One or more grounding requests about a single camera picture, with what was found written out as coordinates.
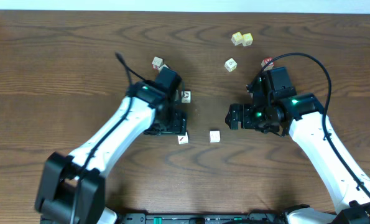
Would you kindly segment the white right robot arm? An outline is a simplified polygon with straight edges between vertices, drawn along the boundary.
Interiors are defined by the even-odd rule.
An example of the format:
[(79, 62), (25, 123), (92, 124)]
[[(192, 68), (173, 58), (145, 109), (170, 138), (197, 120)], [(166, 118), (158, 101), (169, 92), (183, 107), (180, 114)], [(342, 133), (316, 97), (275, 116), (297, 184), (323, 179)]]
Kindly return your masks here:
[(307, 155), (323, 181), (335, 214), (307, 205), (284, 210), (283, 223), (370, 223), (370, 178), (358, 166), (324, 108), (312, 93), (297, 94), (286, 72), (267, 72), (247, 86), (250, 104), (232, 104), (225, 122), (230, 129), (290, 136)]

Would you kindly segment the cream block with faint drawing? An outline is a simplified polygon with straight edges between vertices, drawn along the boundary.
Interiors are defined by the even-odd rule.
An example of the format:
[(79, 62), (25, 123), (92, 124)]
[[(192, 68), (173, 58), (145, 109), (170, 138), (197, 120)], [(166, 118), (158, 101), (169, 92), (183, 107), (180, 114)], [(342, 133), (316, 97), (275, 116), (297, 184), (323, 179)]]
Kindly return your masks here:
[(233, 58), (230, 58), (224, 63), (224, 67), (225, 69), (227, 69), (228, 72), (232, 72), (233, 70), (235, 70), (237, 65), (237, 62)]

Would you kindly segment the white block with faint print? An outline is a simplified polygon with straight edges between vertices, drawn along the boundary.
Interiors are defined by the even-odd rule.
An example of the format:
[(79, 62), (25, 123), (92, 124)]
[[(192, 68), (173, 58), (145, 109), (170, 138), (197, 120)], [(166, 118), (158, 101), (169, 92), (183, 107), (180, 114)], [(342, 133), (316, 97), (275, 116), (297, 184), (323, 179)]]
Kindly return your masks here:
[(220, 142), (221, 141), (221, 136), (220, 136), (220, 131), (210, 131), (210, 142)]

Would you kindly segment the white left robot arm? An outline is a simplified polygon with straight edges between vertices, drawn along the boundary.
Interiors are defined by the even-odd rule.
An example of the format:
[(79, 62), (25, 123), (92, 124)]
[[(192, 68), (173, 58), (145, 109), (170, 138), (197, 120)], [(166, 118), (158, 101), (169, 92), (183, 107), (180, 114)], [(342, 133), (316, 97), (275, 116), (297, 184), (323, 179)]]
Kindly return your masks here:
[(180, 86), (151, 80), (130, 86), (94, 136), (67, 156), (51, 154), (35, 200), (41, 223), (116, 223), (118, 214), (106, 206), (106, 179), (139, 135), (186, 133), (187, 116), (175, 107)]

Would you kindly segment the white block with hammer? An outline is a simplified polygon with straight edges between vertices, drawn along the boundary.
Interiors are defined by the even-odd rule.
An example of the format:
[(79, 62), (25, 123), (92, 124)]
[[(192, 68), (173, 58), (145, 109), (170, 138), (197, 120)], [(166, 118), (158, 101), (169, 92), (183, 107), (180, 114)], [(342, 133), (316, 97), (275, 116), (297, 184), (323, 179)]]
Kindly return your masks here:
[(187, 132), (184, 135), (178, 136), (178, 143), (179, 143), (179, 145), (189, 143)]

